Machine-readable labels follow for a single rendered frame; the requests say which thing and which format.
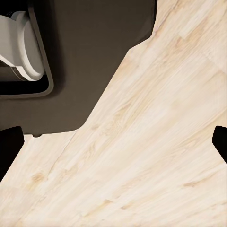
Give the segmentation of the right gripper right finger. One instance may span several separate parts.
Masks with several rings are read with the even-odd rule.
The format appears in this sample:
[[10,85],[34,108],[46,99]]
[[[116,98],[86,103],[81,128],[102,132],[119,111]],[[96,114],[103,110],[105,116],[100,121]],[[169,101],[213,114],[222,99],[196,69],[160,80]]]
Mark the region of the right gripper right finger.
[[216,126],[212,143],[224,159],[227,164],[227,128],[222,126]]

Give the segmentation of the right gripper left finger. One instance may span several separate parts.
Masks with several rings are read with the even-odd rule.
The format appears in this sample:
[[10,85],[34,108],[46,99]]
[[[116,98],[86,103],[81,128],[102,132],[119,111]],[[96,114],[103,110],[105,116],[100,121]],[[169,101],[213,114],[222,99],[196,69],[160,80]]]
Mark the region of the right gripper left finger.
[[0,183],[25,143],[20,126],[0,131]]

